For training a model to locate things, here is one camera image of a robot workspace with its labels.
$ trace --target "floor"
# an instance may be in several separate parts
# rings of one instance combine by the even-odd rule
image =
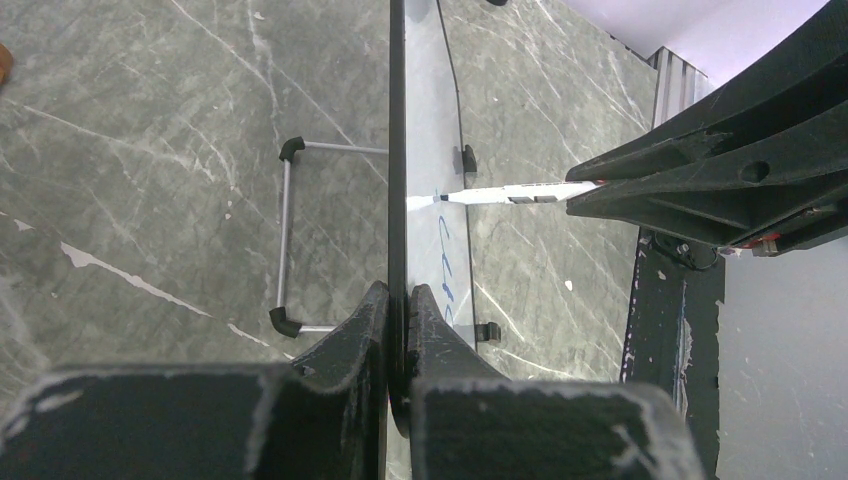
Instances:
[[[562,180],[649,128],[656,73],[555,0],[443,1],[469,186]],[[388,144],[388,2],[4,5],[0,412],[52,366],[284,361],[280,145]],[[385,159],[293,169],[290,315],[338,323],[386,277]],[[617,378],[636,229],[564,205],[469,210],[481,354],[512,378]],[[390,436],[390,478],[408,447]]]

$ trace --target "black plastic foot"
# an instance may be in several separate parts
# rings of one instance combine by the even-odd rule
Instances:
[[[290,138],[286,140],[286,143],[283,144],[283,149],[280,150],[280,160],[294,162],[295,152],[304,148],[306,148],[306,144],[303,143],[303,137]]]
[[[277,307],[268,312],[271,316],[271,325],[274,330],[289,338],[297,338],[300,333],[302,323],[293,322],[286,318],[286,307]]]
[[[462,169],[465,173],[477,173],[477,157],[474,156],[471,145],[466,145],[462,150]]]
[[[497,343],[501,341],[501,327],[495,322],[474,325],[474,337],[477,342]]]

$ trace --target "black corner joint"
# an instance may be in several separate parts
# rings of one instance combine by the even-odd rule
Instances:
[[[286,307],[273,308],[268,312],[268,315],[271,316],[271,325],[274,330],[289,338],[297,338],[303,324],[286,318]]]
[[[306,144],[303,143],[303,137],[290,138],[286,140],[286,143],[283,144],[283,149],[280,150],[280,160],[284,162],[294,162],[295,152],[303,150],[305,148]]]
[[[477,157],[474,156],[471,145],[466,145],[462,150],[462,170],[465,173],[477,173]]]
[[[501,327],[495,322],[474,325],[474,337],[477,343],[498,343],[501,341]]]

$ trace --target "brown object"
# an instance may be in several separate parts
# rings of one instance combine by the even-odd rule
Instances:
[[[14,63],[15,60],[12,58],[12,54],[0,43],[0,85],[6,83],[9,75],[12,73],[12,65]]]

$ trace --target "metal stand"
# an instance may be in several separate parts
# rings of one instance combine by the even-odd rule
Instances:
[[[289,229],[289,185],[291,183],[291,164],[295,152],[313,148],[317,150],[333,150],[337,152],[362,153],[367,155],[388,155],[389,151],[382,148],[354,147],[335,145],[332,143],[306,142],[303,137],[290,138],[283,144],[280,160],[283,161],[282,201],[280,202],[280,268],[277,272],[277,306],[268,314],[271,325],[277,332],[297,338],[300,333],[328,333],[336,327],[333,325],[304,325],[290,320],[286,315],[286,247]]]

